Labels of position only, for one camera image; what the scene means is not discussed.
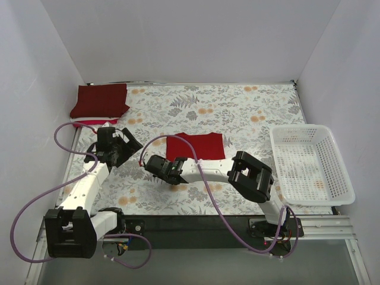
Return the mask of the floral table mat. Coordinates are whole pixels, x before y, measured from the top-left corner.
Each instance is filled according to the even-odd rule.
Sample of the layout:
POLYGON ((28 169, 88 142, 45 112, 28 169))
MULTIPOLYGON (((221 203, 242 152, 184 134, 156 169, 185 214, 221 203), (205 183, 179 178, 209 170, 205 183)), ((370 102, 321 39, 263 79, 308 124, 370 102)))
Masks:
MULTIPOLYGON (((128 128, 148 150, 164 156, 166 135, 222 134, 224 153, 246 151, 274 166, 269 130, 274 125, 302 124, 292 85, 133 85, 129 111, 116 127, 128 128)), ((117 207, 125 214, 224 215, 261 214, 225 183, 197 182, 172 186, 155 179, 138 164, 138 155, 114 168, 98 192, 92 212, 117 207)))

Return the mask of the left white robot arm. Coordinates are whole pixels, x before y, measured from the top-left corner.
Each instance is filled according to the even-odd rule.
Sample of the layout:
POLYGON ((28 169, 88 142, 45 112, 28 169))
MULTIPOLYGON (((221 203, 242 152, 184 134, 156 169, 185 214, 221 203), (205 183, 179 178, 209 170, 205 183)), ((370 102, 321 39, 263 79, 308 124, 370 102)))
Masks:
POLYGON ((82 177, 64 201, 45 214, 50 257, 91 258, 103 236, 118 238, 126 232, 120 208, 103 208, 96 214, 91 209, 111 170, 127 162, 142 147, 127 128, 103 126, 97 130, 96 142, 84 155, 82 177))

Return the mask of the folded dark red t-shirt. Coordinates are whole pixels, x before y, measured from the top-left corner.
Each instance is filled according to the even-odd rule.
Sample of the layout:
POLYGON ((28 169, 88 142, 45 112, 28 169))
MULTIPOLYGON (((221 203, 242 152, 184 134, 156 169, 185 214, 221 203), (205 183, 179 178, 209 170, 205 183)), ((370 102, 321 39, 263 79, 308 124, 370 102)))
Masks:
POLYGON ((129 109, 126 95, 126 84, 80 85, 70 118, 120 118, 129 109))

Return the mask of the folded pink t-shirt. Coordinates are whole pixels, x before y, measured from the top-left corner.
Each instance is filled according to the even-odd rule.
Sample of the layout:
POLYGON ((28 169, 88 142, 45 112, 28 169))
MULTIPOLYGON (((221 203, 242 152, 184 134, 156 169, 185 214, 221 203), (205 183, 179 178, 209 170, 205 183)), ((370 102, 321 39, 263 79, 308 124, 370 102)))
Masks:
POLYGON ((119 118, 91 118, 91 117, 83 117, 83 118, 75 118, 71 119, 71 122, 81 123, 85 125, 103 125, 105 123, 110 123, 112 125, 118 122, 119 118))

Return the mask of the white plastic basket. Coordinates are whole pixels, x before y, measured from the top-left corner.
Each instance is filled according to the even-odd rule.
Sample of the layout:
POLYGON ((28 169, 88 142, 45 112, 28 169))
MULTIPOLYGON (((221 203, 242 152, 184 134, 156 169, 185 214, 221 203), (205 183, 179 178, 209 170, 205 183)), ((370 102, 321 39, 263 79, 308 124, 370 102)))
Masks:
POLYGON ((306 207, 338 207, 356 196, 331 130, 323 125, 278 125, 270 129, 284 200, 306 207))

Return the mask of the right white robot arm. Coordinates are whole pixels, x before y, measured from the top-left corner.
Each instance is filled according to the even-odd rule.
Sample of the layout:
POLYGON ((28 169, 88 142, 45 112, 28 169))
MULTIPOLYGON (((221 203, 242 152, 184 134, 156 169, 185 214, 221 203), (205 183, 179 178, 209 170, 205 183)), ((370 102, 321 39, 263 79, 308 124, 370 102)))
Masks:
POLYGON ((203 179, 228 183, 246 200, 260 206, 272 234, 282 236, 290 229, 284 204, 277 195, 271 193, 274 183, 271 168, 245 151, 238 151, 229 159, 195 160, 180 157, 174 161, 145 153, 142 165, 155 178, 171 185, 203 179))

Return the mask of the aluminium frame rail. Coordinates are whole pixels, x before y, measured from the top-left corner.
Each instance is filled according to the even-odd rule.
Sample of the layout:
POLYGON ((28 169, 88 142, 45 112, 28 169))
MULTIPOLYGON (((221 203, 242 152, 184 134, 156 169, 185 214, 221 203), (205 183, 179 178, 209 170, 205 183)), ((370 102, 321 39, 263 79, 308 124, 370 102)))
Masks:
MULTIPOLYGON (((226 216, 226 220, 239 235, 250 235, 257 228, 257 223, 264 220, 263 216, 226 216)), ((339 215, 301 215, 296 224, 290 218, 292 235, 295 238, 296 228, 299 228, 300 238, 317 240, 355 239, 356 234, 350 219, 339 215)), ((225 225, 218 216, 126 216, 126 229, 131 233, 140 232, 147 236, 150 233, 227 233, 225 225)))

